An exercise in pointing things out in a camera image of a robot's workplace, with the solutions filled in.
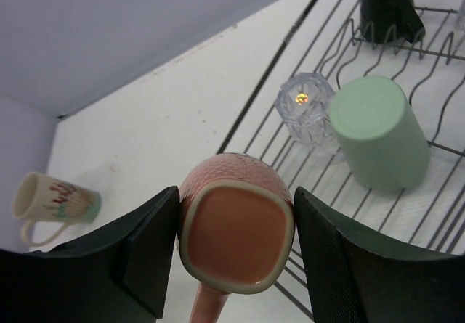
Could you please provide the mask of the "black mug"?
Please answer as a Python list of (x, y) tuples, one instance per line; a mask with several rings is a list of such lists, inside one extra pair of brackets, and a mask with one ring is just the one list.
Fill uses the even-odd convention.
[(415, 44), (424, 38), (426, 29), (414, 0), (360, 0), (360, 33), (375, 44), (401, 38)]

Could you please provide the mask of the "large clear plastic cup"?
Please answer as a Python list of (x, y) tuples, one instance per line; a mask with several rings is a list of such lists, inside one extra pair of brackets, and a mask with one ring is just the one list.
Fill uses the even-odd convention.
[(280, 86), (274, 106), (291, 138), (310, 149), (339, 149), (329, 107), (336, 92), (319, 73), (297, 73)]

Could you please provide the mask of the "beige floral mug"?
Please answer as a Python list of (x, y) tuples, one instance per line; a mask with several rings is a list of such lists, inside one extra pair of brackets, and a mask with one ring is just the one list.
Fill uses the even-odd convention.
[[(17, 188), (12, 214), (25, 222), (20, 231), (23, 242), (37, 248), (53, 242), (71, 225), (92, 223), (100, 212), (101, 204), (99, 192), (31, 172)], [(58, 222), (62, 226), (47, 239), (34, 242), (29, 236), (29, 229), (38, 222)]]

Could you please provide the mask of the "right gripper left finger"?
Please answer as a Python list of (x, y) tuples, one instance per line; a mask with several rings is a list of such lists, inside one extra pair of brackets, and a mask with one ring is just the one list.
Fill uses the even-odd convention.
[(50, 251), (1, 251), (2, 322), (156, 322), (179, 221), (167, 187), (126, 215)]

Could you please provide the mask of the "small clear glass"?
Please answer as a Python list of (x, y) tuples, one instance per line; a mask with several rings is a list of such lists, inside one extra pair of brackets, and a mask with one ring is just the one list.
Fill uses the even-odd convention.
[(465, 0), (461, 0), (457, 10), (455, 29), (458, 32), (465, 32)]

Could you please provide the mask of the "mint green cup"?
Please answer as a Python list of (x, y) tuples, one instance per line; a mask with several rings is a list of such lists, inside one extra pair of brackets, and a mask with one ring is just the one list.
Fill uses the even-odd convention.
[(425, 179), (429, 145), (403, 89), (390, 78), (368, 75), (343, 85), (331, 102), (330, 121), (363, 186), (399, 192)]

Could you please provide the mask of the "pink ceramic mug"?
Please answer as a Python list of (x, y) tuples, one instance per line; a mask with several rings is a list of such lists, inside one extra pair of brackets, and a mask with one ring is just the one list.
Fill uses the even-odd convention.
[(199, 163), (179, 187), (177, 246), (199, 281), (191, 322), (216, 322), (230, 294), (271, 287), (294, 241), (294, 206), (276, 171), (226, 152)]

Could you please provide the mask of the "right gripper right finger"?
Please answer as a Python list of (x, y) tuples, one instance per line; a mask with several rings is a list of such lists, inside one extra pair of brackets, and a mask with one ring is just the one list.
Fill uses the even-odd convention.
[(464, 256), (386, 236), (298, 187), (294, 213), (316, 322), (463, 322)]

